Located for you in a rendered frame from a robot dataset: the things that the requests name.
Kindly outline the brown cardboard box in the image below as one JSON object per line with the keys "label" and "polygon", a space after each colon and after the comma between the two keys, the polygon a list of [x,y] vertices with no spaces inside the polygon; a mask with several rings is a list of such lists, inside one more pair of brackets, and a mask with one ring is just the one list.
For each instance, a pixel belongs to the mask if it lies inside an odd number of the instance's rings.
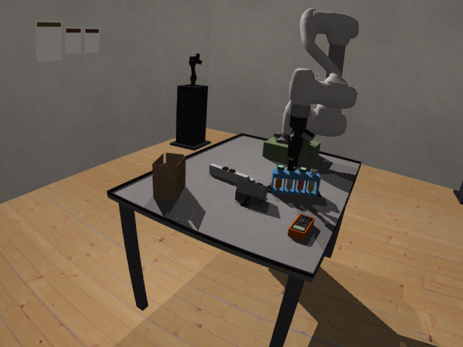
{"label": "brown cardboard box", "polygon": [[153,198],[177,201],[185,188],[185,163],[186,156],[176,153],[166,153],[166,163],[163,154],[153,162]]}

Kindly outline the orange digital multimeter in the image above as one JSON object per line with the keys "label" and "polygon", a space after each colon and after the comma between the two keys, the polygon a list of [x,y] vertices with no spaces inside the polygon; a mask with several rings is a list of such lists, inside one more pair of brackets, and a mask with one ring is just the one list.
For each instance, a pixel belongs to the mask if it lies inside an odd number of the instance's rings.
{"label": "orange digital multimeter", "polygon": [[313,227],[314,218],[299,214],[295,221],[290,225],[288,236],[304,240],[310,229]]}

